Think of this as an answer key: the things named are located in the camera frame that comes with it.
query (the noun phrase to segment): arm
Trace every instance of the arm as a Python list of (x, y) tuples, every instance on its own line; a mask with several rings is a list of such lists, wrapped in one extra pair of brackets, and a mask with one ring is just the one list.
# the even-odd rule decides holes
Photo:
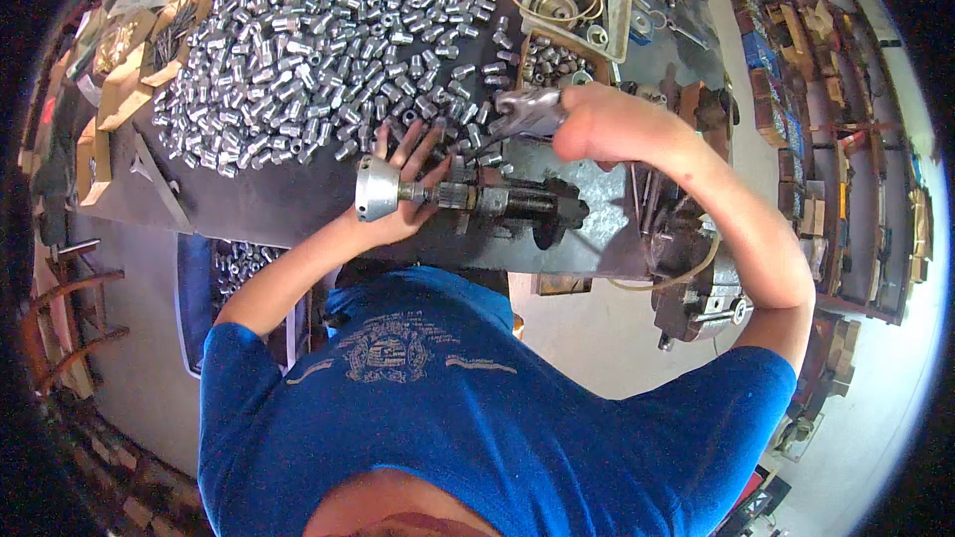
[(798, 376), (809, 341), (816, 286), (789, 222), (675, 114), (590, 84), (566, 89), (569, 117), (554, 136), (567, 160), (641, 160), (673, 179), (710, 213), (756, 310), (734, 344), (776, 352)]
[[(439, 136), (440, 123), (414, 149), (422, 124), (416, 122), (395, 150), (391, 164), (401, 169), (401, 180), (413, 179), (420, 172)], [(388, 129), (377, 130), (376, 156), (384, 158), (388, 150)], [(425, 185), (434, 185), (447, 173), (446, 160), (424, 177)], [(374, 222), (359, 222), (354, 207), (332, 220), (328, 226), (309, 236), (303, 243), (262, 268), (245, 282), (222, 307), (216, 324), (235, 322), (258, 336), (278, 326), (295, 303), (327, 273), (365, 251), (397, 243), (416, 233), (435, 213), (434, 208), (419, 209), (402, 201), (398, 211)]]

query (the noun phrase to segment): concrete floor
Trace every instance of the concrete floor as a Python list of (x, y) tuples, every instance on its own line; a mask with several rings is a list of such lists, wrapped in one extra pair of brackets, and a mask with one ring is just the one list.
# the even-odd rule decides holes
[[(734, 129), (734, 167), (753, 190), (774, 203), (775, 149), (756, 132), (730, 1), (710, 0), (710, 11), (742, 119)], [(935, 236), (943, 240), (948, 237), (944, 182), (935, 173), (928, 177), (937, 204), (936, 227), (942, 229)], [(131, 438), (194, 475), (198, 381), (185, 372), (177, 339), (175, 236), (85, 216), (76, 217), (73, 231), (77, 239), (101, 237), (101, 261), (126, 270), (126, 280), (107, 288), (106, 300), (110, 320), (130, 326), (131, 335), (94, 355), (95, 368), (104, 378), (96, 403)], [(913, 292), (901, 328), (872, 320), (864, 324), (849, 397), (827, 403), (826, 422), (802, 462), (766, 460), (793, 485), (776, 513), (781, 529), (804, 535), (851, 531), (877, 497), (877, 487), (866, 487), (866, 482), (881, 485), (891, 473), (918, 420), (938, 344), (934, 324), (942, 305), (948, 245), (937, 245), (936, 254), (930, 273), (936, 279)], [(727, 332), (715, 341), (677, 343), (671, 353), (663, 353), (656, 348), (659, 333), (652, 326), (648, 293), (625, 292), (598, 279), (589, 294), (539, 297), (531, 294), (529, 276), (512, 274), (511, 282), (514, 309), (526, 322), (525, 342), (606, 398), (652, 389), (711, 360), (735, 339)], [(853, 439), (848, 441), (850, 430)], [(828, 487), (820, 489), (820, 484)]]

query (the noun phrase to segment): hand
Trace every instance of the hand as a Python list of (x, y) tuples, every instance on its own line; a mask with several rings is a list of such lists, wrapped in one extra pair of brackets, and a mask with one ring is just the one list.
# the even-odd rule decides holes
[[(415, 121), (408, 129), (408, 132), (405, 133), (405, 137), (394, 151), (394, 155), (388, 161), (389, 164), (401, 171), (400, 179), (402, 181), (414, 181), (418, 178), (421, 167), (424, 166), (424, 162), (428, 159), (428, 156), (431, 155), (431, 149), (435, 146), (437, 139), (442, 135), (444, 122), (443, 120), (436, 121), (435, 126), (432, 127), (431, 131), (421, 141), (421, 145), (418, 146), (417, 149), (414, 149), (418, 137), (421, 135), (423, 126), (420, 119)], [(375, 149), (373, 150), (375, 157), (381, 159), (388, 158), (388, 133), (388, 125), (381, 125), (376, 129)], [(436, 185), (444, 178), (444, 175), (447, 174), (450, 165), (451, 157), (449, 156), (434, 170), (424, 175), (421, 181), (425, 186)], [(397, 211), (384, 218), (379, 218), (374, 222), (360, 222), (356, 230), (358, 233), (361, 233), (368, 249), (380, 245), (390, 245), (392, 243), (398, 243), (412, 236), (412, 234), (417, 233), (421, 225), (423, 225), (428, 218), (432, 217), (436, 211), (437, 206), (421, 207), (410, 201), (399, 201)], [(348, 216), (354, 220), (358, 219), (354, 206), (348, 209), (342, 216)]]
[(553, 145), (564, 160), (640, 160), (659, 167), (674, 149), (695, 140), (689, 125), (672, 112), (602, 84), (567, 88), (561, 104), (569, 115)]

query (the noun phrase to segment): blue t-shirt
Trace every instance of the blue t-shirt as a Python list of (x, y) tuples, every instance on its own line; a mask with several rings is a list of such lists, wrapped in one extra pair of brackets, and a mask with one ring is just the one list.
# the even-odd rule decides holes
[(301, 535), (328, 490), (381, 467), (508, 536), (705, 535), (795, 388), (779, 355), (743, 347), (605, 400), (514, 339), (507, 298), (435, 268), (336, 290), (328, 310), (351, 321), (285, 377), (242, 326), (206, 339), (198, 485), (220, 535)]

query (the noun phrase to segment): printed graphic on t-shirt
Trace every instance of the printed graphic on t-shirt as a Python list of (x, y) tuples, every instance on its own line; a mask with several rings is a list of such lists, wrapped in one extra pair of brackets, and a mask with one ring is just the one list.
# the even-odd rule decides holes
[[(335, 344), (332, 349), (335, 357), (309, 365), (301, 376), (287, 379), (286, 383), (301, 383), (314, 372), (332, 368), (339, 360), (348, 364), (345, 376), (354, 381), (416, 381), (428, 375), (428, 361), (436, 356), (433, 347), (441, 343), (460, 344), (460, 339), (434, 322), (426, 321), (420, 311), (372, 317)], [(467, 358), (458, 354), (447, 355), (444, 367), (518, 373), (514, 367), (488, 358)]]

